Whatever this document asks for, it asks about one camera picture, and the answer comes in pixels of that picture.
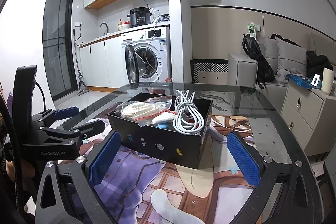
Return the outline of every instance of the electric pressure cooker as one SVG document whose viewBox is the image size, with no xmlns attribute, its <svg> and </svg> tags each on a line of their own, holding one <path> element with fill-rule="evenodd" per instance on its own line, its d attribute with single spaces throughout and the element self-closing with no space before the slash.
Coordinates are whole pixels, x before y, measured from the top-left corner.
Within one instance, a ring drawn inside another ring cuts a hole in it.
<svg viewBox="0 0 336 224">
<path fill-rule="evenodd" d="M 139 7 L 130 10 L 129 21 L 131 27 L 146 25 L 151 23 L 151 15 L 152 13 L 149 11 L 149 8 Z"/>
</svg>

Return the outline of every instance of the person's hand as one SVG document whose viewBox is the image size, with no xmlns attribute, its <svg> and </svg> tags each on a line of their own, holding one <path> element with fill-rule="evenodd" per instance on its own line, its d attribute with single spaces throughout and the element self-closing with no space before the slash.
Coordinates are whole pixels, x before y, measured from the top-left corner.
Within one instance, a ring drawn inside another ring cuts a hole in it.
<svg viewBox="0 0 336 224">
<path fill-rule="evenodd" d="M 26 160 L 21 159 L 21 168 L 22 168 L 22 187 L 23 190 L 27 191 L 27 185 L 24 181 L 24 178 L 33 178 L 35 176 L 35 169 L 34 167 Z M 14 161 L 6 161 L 6 172 L 8 177 L 12 182 L 15 181 L 15 174 L 14 174 Z"/>
</svg>

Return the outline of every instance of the glass table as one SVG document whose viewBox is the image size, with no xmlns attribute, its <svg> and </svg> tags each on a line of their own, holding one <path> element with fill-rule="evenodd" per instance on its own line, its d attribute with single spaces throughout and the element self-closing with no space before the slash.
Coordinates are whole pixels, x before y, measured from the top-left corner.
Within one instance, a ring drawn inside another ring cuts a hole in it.
<svg viewBox="0 0 336 224">
<path fill-rule="evenodd" d="M 118 223 L 230 223 L 254 189 L 227 148 L 227 135 L 232 131 L 239 132 L 261 156 L 270 156 L 278 163 L 302 163 L 306 191 L 314 208 L 311 223 L 321 223 L 322 200 L 307 157 L 280 114 L 256 89 L 183 83 L 129 84 L 96 101 L 58 128 L 69 130 L 94 119 L 103 120 L 105 131 L 85 140 L 81 146 L 80 154 L 85 155 L 110 132 L 107 114 L 119 103 L 140 92 L 175 95 L 175 90 L 188 89 L 195 91 L 198 98 L 213 101 L 211 130 L 198 170 L 121 146 L 104 180 L 95 186 Z M 282 190 L 282 183 L 275 184 L 257 223 L 265 222 L 277 209 Z"/>
</svg>

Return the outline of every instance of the white cup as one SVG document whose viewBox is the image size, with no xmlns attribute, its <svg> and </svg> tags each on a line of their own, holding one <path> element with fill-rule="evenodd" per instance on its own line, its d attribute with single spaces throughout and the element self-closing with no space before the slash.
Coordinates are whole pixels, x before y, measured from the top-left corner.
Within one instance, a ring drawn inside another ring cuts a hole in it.
<svg viewBox="0 0 336 224">
<path fill-rule="evenodd" d="M 321 90 L 327 95 L 329 95 L 331 92 L 331 88 L 334 82 L 334 75 L 335 72 L 333 70 L 323 68 L 323 80 Z"/>
</svg>

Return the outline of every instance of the washing machine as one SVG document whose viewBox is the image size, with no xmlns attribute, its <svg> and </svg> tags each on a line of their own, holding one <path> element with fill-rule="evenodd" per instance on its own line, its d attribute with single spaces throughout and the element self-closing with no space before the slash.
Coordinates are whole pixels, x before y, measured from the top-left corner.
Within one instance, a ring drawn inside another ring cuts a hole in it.
<svg viewBox="0 0 336 224">
<path fill-rule="evenodd" d="M 128 83 L 165 82 L 171 79 L 169 27 L 125 33 L 122 39 L 121 54 L 125 81 Z M 145 68 L 139 74 L 142 61 Z"/>
</svg>

